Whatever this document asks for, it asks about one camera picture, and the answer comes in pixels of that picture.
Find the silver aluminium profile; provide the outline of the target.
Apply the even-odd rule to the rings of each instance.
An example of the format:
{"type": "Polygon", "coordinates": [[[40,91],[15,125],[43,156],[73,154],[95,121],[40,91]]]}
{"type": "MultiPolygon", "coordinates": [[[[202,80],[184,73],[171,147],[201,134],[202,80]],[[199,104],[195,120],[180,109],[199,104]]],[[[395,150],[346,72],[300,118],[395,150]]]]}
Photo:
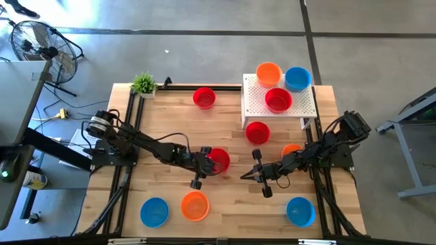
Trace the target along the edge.
{"type": "Polygon", "coordinates": [[[108,240],[107,245],[139,245],[146,244],[146,238],[112,238],[108,240]]]}
{"type": "Polygon", "coordinates": [[[336,240],[298,239],[298,245],[337,245],[336,240]]]}

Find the white flat box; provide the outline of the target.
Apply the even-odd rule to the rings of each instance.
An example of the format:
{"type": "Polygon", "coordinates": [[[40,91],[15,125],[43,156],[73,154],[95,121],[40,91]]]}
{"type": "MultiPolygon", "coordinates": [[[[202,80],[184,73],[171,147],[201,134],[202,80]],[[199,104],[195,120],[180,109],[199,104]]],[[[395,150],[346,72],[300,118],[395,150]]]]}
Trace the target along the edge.
{"type": "Polygon", "coordinates": [[[93,157],[84,151],[85,148],[89,148],[87,142],[89,142],[92,147],[95,146],[97,142],[97,138],[90,136],[87,132],[82,133],[80,129],[77,129],[75,134],[72,136],[70,140],[60,140],[59,142],[64,146],[80,153],[81,155],[87,157],[88,159],[92,159],[93,157]]]}

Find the small green potted plant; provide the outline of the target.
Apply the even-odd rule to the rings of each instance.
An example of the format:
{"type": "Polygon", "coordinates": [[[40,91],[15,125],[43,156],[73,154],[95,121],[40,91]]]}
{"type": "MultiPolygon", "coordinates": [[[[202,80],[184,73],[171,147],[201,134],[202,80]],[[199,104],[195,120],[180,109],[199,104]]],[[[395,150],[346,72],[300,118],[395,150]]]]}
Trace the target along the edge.
{"type": "Polygon", "coordinates": [[[130,88],[143,99],[154,99],[157,83],[153,79],[153,76],[146,72],[136,75],[130,88]]]}

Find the black floor fan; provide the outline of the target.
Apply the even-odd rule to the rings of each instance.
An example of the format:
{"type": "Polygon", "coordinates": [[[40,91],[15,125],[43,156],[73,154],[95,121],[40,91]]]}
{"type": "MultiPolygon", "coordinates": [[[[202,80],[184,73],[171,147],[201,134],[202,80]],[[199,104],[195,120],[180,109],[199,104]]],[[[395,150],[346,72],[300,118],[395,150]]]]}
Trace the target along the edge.
{"type": "Polygon", "coordinates": [[[61,88],[69,82],[78,69],[78,59],[84,57],[83,49],[66,38],[56,28],[43,22],[8,20],[12,27],[9,42],[19,61],[47,61],[48,77],[45,83],[73,97],[75,93],[61,88]]]}

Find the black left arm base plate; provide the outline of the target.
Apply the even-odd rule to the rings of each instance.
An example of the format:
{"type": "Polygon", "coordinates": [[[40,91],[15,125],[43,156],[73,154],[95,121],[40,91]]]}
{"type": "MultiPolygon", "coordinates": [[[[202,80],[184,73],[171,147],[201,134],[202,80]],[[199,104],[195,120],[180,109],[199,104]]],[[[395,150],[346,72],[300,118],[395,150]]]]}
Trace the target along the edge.
{"type": "Polygon", "coordinates": [[[123,166],[133,167],[138,161],[139,147],[131,145],[127,153],[122,155],[121,151],[111,146],[104,140],[97,140],[93,149],[91,164],[95,166],[123,166]]]}

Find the blue plastic mini bowl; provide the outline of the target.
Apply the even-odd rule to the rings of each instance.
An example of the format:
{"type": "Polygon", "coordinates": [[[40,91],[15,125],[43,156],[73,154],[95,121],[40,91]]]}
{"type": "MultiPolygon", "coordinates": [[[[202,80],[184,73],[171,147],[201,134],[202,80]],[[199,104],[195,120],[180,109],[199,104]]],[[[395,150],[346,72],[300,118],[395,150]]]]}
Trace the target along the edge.
{"type": "Polygon", "coordinates": [[[312,77],[303,67],[291,67],[285,73],[285,87],[289,91],[300,92],[311,85],[312,77]]]}
{"type": "Polygon", "coordinates": [[[169,217],[169,207],[165,200],[159,197],[147,199],[140,209],[140,219],[149,228],[162,226],[169,217]]]}
{"type": "Polygon", "coordinates": [[[293,225],[305,228],[313,224],[315,208],[308,199],[294,197],[287,203],[286,215],[293,225]]]}

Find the red plastic mini bowl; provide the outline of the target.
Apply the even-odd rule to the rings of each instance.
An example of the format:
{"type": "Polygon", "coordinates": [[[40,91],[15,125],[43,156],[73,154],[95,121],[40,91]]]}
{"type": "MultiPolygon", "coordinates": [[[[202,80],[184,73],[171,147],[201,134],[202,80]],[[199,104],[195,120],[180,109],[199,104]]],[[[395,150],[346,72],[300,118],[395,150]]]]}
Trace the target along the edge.
{"type": "Polygon", "coordinates": [[[270,139],[270,129],[263,122],[255,121],[245,129],[246,138],[255,145],[266,143],[270,139]]]}
{"type": "Polygon", "coordinates": [[[193,102],[202,110],[212,108],[215,100],[215,92],[208,87],[200,87],[193,93],[193,102]]]}
{"type": "Polygon", "coordinates": [[[284,113],[292,106],[292,96],[283,88],[272,88],[265,94],[265,103],[272,113],[284,113]]]}
{"type": "Polygon", "coordinates": [[[230,166],[230,156],[224,149],[213,148],[211,153],[208,154],[208,158],[215,163],[213,166],[214,174],[227,172],[230,166]]]}

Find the light grey desk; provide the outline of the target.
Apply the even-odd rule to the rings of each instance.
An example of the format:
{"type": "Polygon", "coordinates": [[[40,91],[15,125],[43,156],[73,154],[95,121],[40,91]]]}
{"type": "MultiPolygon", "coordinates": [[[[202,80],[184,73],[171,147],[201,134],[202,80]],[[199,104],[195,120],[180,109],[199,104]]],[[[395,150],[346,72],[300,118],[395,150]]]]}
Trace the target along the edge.
{"type": "Polygon", "coordinates": [[[47,61],[0,61],[0,147],[21,142],[49,68],[47,61]]]}

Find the white labelled can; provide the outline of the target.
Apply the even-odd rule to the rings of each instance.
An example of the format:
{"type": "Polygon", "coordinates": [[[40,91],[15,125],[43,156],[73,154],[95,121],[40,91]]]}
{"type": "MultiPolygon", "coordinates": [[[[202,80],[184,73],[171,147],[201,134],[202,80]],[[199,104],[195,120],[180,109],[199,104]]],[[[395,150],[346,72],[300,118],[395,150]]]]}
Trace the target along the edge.
{"type": "Polygon", "coordinates": [[[48,183],[48,179],[44,174],[39,174],[33,171],[27,171],[22,187],[33,190],[41,190],[48,183]]]}

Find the black device with green light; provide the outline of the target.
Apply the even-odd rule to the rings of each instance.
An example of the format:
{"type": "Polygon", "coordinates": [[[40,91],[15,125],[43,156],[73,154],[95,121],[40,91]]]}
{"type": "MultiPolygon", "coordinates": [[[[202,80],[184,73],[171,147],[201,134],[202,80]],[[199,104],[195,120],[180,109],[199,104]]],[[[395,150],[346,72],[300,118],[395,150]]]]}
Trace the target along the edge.
{"type": "Polygon", "coordinates": [[[3,182],[14,182],[20,172],[20,155],[18,153],[7,154],[0,162],[0,179],[3,182]]]}

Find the person's foot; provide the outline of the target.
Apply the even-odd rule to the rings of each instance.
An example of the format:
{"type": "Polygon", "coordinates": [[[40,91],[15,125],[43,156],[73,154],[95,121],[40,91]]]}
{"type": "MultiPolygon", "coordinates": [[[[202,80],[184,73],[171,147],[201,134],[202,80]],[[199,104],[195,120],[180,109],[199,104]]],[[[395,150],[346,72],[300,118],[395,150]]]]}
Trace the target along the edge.
{"type": "Polygon", "coordinates": [[[38,13],[24,7],[18,2],[18,0],[4,0],[4,1],[6,4],[11,5],[17,14],[21,14],[32,19],[40,18],[40,15],[38,13]]]}

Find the orange plastic mini bowl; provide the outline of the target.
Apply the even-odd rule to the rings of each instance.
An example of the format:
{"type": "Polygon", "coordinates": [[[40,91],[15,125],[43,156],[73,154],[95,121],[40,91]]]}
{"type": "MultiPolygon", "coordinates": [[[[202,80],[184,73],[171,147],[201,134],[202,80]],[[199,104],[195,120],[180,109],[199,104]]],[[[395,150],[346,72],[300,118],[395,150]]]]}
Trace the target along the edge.
{"type": "Polygon", "coordinates": [[[181,200],[181,213],[189,221],[203,220],[210,209],[206,195],[200,191],[191,191],[181,200]]]}
{"type": "Polygon", "coordinates": [[[281,151],[281,156],[285,156],[291,152],[303,150],[303,147],[299,144],[288,144],[287,146],[283,147],[281,151]]]}
{"type": "Polygon", "coordinates": [[[280,66],[272,62],[259,64],[255,74],[258,84],[264,88],[272,88],[278,85],[283,75],[280,66]]]}

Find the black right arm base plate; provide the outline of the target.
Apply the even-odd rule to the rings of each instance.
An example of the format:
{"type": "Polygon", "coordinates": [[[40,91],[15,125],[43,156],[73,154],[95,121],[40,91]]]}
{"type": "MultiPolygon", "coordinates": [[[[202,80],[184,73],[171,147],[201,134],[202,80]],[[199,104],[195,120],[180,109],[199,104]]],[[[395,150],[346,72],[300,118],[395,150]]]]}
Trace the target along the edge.
{"type": "Polygon", "coordinates": [[[316,142],[305,144],[301,157],[319,169],[331,167],[352,169],[354,167],[352,153],[359,146],[360,144],[341,143],[335,137],[324,137],[316,142]]]}

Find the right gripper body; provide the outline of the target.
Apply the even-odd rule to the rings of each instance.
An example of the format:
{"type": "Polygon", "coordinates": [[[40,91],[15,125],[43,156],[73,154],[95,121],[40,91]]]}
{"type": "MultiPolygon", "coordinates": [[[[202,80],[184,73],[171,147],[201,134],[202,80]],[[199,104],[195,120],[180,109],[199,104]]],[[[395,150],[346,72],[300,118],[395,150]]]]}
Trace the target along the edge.
{"type": "Polygon", "coordinates": [[[255,160],[254,169],[258,172],[253,176],[259,176],[259,181],[257,183],[263,184],[262,194],[265,198],[269,198],[273,196],[273,191],[271,187],[268,185],[267,180],[278,180],[282,174],[279,173],[279,162],[262,164],[261,158],[262,154],[259,149],[255,149],[252,151],[253,159],[255,160]]]}

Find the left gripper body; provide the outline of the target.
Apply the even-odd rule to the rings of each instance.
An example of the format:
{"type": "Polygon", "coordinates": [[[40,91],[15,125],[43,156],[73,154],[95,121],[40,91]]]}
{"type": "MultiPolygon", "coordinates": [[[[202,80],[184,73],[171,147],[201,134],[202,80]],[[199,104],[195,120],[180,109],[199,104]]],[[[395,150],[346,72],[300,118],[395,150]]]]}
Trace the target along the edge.
{"type": "Polygon", "coordinates": [[[211,153],[212,148],[209,146],[203,146],[201,147],[199,152],[191,152],[189,153],[189,157],[185,161],[185,166],[195,172],[195,177],[190,183],[190,187],[192,189],[201,189],[202,183],[200,181],[201,178],[206,178],[207,176],[204,173],[204,170],[210,169],[212,167],[206,167],[205,166],[205,160],[208,158],[208,154],[211,153]]]}

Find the black support beam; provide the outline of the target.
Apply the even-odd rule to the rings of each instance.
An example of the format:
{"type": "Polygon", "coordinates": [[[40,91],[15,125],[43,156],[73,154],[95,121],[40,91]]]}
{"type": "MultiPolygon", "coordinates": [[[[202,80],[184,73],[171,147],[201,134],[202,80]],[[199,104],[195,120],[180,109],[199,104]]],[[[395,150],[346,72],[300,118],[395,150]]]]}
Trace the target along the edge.
{"type": "Polygon", "coordinates": [[[23,145],[34,146],[39,151],[56,157],[59,160],[65,161],[80,169],[88,172],[91,170],[91,160],[88,157],[81,155],[71,148],[54,141],[34,129],[26,128],[20,143],[23,145]]]}

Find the grey metal table stand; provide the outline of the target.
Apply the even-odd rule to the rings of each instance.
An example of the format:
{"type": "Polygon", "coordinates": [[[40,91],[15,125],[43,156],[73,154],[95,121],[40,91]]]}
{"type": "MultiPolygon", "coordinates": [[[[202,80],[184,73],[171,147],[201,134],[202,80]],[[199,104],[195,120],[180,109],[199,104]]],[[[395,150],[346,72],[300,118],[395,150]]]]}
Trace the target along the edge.
{"type": "Polygon", "coordinates": [[[405,157],[414,187],[399,191],[405,199],[436,193],[436,87],[376,128],[380,135],[393,130],[405,157]]]}

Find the white perforated metal shelf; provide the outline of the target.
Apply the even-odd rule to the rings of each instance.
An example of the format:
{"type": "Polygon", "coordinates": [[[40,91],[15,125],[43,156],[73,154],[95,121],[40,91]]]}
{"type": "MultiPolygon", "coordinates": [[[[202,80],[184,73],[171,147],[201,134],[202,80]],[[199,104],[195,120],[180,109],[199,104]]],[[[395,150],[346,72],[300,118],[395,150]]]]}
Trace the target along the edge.
{"type": "Polygon", "coordinates": [[[271,88],[264,88],[258,83],[255,73],[243,74],[241,87],[241,121],[242,128],[247,127],[251,118],[299,118],[302,129],[306,129],[309,123],[317,117],[315,100],[312,87],[300,92],[292,92],[285,88],[284,77],[276,88],[287,92],[291,97],[290,107],[283,112],[272,112],[267,108],[266,94],[271,88]]]}

